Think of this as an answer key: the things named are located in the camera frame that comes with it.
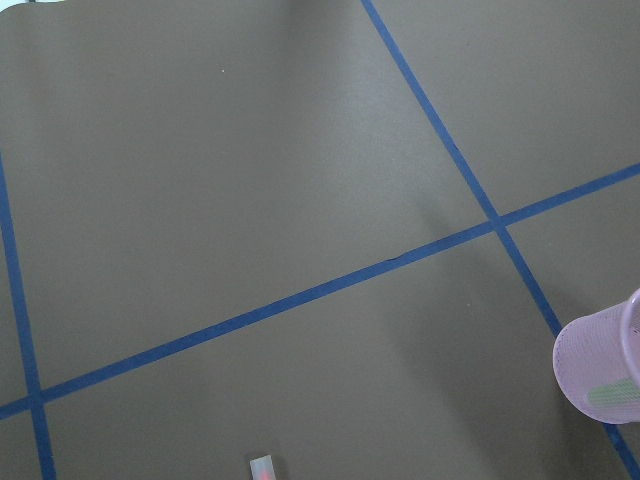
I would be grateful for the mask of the orange highlighter pen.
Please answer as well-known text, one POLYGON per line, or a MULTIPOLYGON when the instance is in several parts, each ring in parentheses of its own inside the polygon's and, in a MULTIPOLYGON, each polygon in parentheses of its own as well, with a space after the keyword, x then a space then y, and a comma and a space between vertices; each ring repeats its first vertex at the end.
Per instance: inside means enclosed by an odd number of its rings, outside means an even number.
POLYGON ((252 480, 276 480, 276 472, 271 455, 264 455, 249 461, 252 480))

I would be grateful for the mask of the green highlighter pen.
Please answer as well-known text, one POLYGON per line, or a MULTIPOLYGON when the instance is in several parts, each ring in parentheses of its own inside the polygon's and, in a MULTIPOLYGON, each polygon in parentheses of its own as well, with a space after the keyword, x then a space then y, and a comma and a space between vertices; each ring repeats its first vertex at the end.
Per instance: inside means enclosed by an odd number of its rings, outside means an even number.
POLYGON ((639 387, 631 378, 593 388, 587 399, 595 407, 612 407, 639 401, 639 387))

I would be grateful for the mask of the pink mesh pen holder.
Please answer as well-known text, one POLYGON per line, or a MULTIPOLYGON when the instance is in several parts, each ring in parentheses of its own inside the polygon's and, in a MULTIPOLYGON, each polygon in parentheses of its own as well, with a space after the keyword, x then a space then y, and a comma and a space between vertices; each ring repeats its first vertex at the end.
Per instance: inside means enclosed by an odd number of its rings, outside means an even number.
POLYGON ((568 323, 555 340, 552 364, 562 393, 581 413, 614 425, 637 423, 639 401, 595 407, 587 394, 626 378, 639 387, 639 293, 568 323))

